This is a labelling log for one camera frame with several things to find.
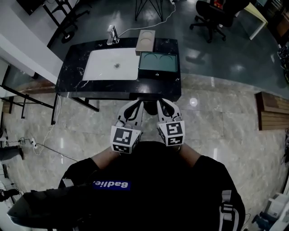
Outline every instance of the faucet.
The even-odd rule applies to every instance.
[[[117,30],[114,25],[110,25],[108,27],[107,33],[109,33],[109,38],[107,40],[108,45],[116,44],[119,42],[119,38],[117,36]]]

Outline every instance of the black marble countertop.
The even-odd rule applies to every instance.
[[[154,52],[177,55],[176,76],[166,80],[138,78],[137,80],[82,81],[90,52],[100,49],[133,48],[138,38],[121,38],[119,43],[108,46],[106,40],[86,42],[70,47],[56,83],[56,92],[63,97],[97,99],[166,98],[177,101],[181,96],[181,72],[177,40],[156,38]]]

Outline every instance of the office chair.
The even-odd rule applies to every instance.
[[[218,25],[221,24],[224,27],[231,27],[235,14],[248,6],[250,0],[226,0],[223,9],[214,6],[213,3],[214,0],[211,0],[211,4],[200,0],[197,1],[196,10],[203,18],[196,15],[195,20],[201,20],[202,23],[194,23],[190,25],[191,30],[194,26],[207,27],[210,36],[207,40],[208,43],[212,42],[213,30],[223,35],[222,39],[223,41],[226,41],[226,35],[219,30]]]

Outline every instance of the chair base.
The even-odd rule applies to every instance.
[[[223,41],[226,41],[226,35],[221,32],[218,28],[218,25],[216,23],[214,23],[213,21],[209,20],[209,21],[206,21],[205,19],[201,18],[200,16],[196,15],[195,16],[195,20],[198,21],[202,21],[202,23],[193,23],[190,25],[190,29],[192,30],[194,28],[194,26],[197,26],[197,27],[207,27],[208,30],[209,30],[209,39],[207,40],[208,43],[211,43],[212,42],[212,39],[213,39],[213,30],[218,32],[220,35],[223,36],[222,40]]]

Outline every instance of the white cable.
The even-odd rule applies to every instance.
[[[176,5],[175,5],[175,4],[173,4],[173,5],[174,5],[174,7],[175,7],[174,11],[166,18],[166,20],[165,20],[164,22],[161,22],[161,23],[158,23],[158,24],[156,24],[156,25],[154,25],[154,26],[149,26],[149,27],[127,29],[126,31],[124,31],[123,33],[121,33],[118,37],[122,36],[124,33],[128,32],[128,31],[130,31],[130,30],[141,30],[141,29],[156,27],[156,26],[158,26],[158,25],[160,25],[160,24],[162,24],[162,23],[165,23],[165,22],[167,21],[167,19],[168,19],[174,12],[176,12]]]
[[[58,96],[58,99],[59,99],[59,112],[58,112],[58,115],[57,115],[55,124],[56,124],[57,121],[58,121],[58,117],[59,117],[59,114],[60,114],[60,111],[61,111],[61,99],[60,99],[59,95],[57,95],[57,96]],[[54,128],[54,125],[53,125],[52,128],[47,132],[47,134],[46,134],[46,136],[45,136],[45,138],[44,138],[44,140],[43,140],[43,144],[42,144],[42,145],[44,145],[45,140],[46,140],[48,134],[49,134],[49,133],[52,131],[52,129]],[[35,153],[36,155],[40,155],[41,152],[43,151],[43,149],[44,149],[44,146],[42,146],[42,149],[40,150],[40,153],[39,153],[39,154],[37,154],[34,149],[33,149],[33,150],[34,150],[34,153]]]

